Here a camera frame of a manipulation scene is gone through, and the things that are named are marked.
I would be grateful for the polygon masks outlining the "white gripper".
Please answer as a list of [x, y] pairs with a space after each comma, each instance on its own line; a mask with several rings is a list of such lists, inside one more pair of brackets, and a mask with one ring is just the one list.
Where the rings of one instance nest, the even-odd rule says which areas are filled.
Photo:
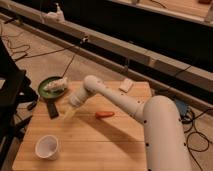
[[84, 87], [79, 87], [75, 91], [73, 91], [69, 96], [69, 103], [73, 106], [70, 106], [64, 115], [64, 120], [70, 120], [75, 112], [76, 109], [74, 107], [82, 106], [90, 97], [92, 93], [86, 90]]

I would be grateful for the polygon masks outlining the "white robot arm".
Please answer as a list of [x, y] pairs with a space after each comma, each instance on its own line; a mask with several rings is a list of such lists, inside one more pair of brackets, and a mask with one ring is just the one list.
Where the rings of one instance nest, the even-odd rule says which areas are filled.
[[100, 78], [88, 75], [70, 94], [69, 104], [73, 108], [81, 107], [96, 94], [101, 94], [144, 126], [148, 171], [192, 171], [180, 114], [171, 99], [158, 95], [141, 102], [108, 88]]

